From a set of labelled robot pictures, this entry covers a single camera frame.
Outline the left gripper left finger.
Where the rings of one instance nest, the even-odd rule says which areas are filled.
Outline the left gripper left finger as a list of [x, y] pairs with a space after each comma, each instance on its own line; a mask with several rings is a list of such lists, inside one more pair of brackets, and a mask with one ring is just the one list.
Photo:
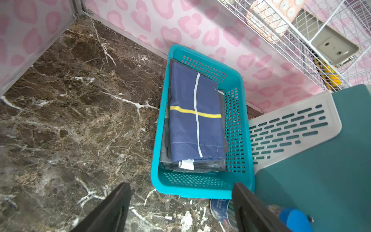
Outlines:
[[129, 183], [121, 183], [105, 198], [73, 232], [124, 231], [131, 200]]

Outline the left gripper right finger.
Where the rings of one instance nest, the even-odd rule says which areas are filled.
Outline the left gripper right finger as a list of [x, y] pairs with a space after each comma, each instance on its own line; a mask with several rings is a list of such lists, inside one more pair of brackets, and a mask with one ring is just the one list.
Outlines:
[[290, 229], [269, 211], [243, 183], [235, 183], [232, 200], [240, 232], [289, 232]]

